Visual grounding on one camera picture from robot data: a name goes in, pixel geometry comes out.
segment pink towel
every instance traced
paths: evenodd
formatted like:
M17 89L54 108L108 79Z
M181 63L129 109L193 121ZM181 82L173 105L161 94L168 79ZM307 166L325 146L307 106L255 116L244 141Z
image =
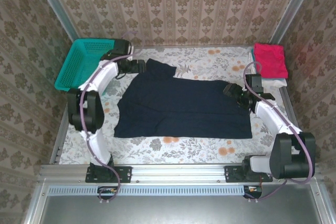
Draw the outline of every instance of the pink towel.
M262 65L261 77L269 79L288 78L283 46L255 43L254 55Z

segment cable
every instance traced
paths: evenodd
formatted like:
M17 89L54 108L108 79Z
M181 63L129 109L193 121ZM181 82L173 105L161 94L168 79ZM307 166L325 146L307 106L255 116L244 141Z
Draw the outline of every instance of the cable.
M128 31L128 32L126 32L126 33L122 36L122 38L123 38L125 35L127 35L127 34L134 34L134 35L135 35L136 33L137 33L137 32L135 32L135 31ZM97 158L97 156L95 155L93 149L91 148L91 145L90 145L90 142L89 142L89 137L90 137L90 135L89 135L88 129L87 129L87 127L86 127L85 119L84 119L84 108L83 108L84 97L85 97L85 93L86 93L86 91L88 90L88 88L90 87L90 85L92 84L92 82L94 81L94 79L98 76L98 74L100 73L100 71L103 70L103 68L105 68L105 67L108 66L109 64L114 63L114 62L117 61L117 60L125 59L125 58L128 58L128 57L130 57L130 56L134 56L134 55L138 55L138 54L142 51L143 47L144 47L144 40L142 40L142 45L141 45L141 49L140 49L140 51L138 51L138 52L134 52L134 53L129 54L129 55L124 55L124 56L118 56L118 57L115 57L114 59L109 60L108 62L106 62L105 64L103 64L103 65L101 66L101 68L99 68L99 69L94 73L94 75L90 78L88 84L84 87L84 89L83 89L83 91L82 91L82 94L81 94L81 96L80 96L80 101L79 101L80 121L81 121L81 124L82 124L82 128L83 128L83 130L85 131L86 136L87 136L87 138L86 138L86 143L87 143L88 149L89 149L91 155L94 157L94 159L98 162L98 164L100 164L101 166L103 166L103 167L105 167L105 168L111 170L111 171L115 174L115 176L116 176L116 178L117 178L117 181L118 181L118 187L117 187L116 191L114 192L114 194L113 194L113 196L112 196L111 198L109 198L108 200L105 200L106 202L108 202L109 200L113 200L113 199L117 196L117 194L118 194L118 192L119 192L119 189L120 189L120 186L121 186L120 177L119 177L119 174L116 172L116 170L115 170L113 167L111 167L111 166L109 166L109 165L106 165L106 164L104 164L101 160L99 160L99 159Z
M244 84L246 86L246 88L253 94L255 95L257 98L261 99L263 102L265 102L267 105L269 105L277 114L278 116L282 119L282 121L285 123L285 125L287 126L287 128L294 134L294 136L296 137L296 139L298 140L299 144L301 145L302 147L302 150L304 152L304 154L306 155L306 158L307 158L307 162L308 162L308 166L309 166L309 172L308 172L308 177L303 180L303 181L299 181L299 180L295 180L295 179L289 179L290 181L296 183L296 184L306 184L308 183L311 178L312 178L312 174L313 174L313 164L312 164L312 161L311 161L311 157L309 155L309 152L306 148L306 146L304 145L302 139L300 138L299 134L294 130L294 128L291 126L291 124L288 122L288 120L280 113L280 111L273 106L272 103L270 103L269 101L267 101L266 99L264 99L263 97L259 96L256 92L254 92L252 90L252 88L248 85L247 81L246 81L246 72L247 72L247 69L249 66L251 66L252 64L258 64L260 67L262 67L261 63L259 61L252 61L250 62L244 69L244 72L243 72L243 80L244 80ZM266 195L266 196L263 196L259 199L256 199L256 200L263 200L263 199L267 199L268 197L272 196L273 194L275 194L278 190L280 190L286 183L287 183L287 179L285 179L284 183L282 183L277 189L275 189L273 192L271 192L270 194Z

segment patterned wallpaper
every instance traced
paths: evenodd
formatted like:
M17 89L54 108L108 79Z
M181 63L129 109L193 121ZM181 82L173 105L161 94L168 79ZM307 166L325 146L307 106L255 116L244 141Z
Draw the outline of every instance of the patterned wallpaper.
M47 0L0 0L0 223L20 223L66 104L54 81L71 45Z
M145 45L267 42L290 0L60 0L80 37L139 31Z
M304 0L284 36L288 91L336 202L336 0Z

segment navy shirt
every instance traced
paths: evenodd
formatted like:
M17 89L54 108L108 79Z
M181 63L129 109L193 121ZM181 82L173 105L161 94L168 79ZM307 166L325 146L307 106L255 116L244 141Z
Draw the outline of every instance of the navy shirt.
M223 94L226 81L174 78L176 68L149 59L118 103L115 137L252 138L249 112Z

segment shirt sleeve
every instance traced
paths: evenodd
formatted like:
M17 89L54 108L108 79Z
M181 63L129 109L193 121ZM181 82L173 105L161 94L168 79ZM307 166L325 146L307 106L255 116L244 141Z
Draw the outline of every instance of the shirt sleeve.
M174 77L176 67L169 66L168 64L149 59L146 63L146 71L150 72L153 77L163 80Z

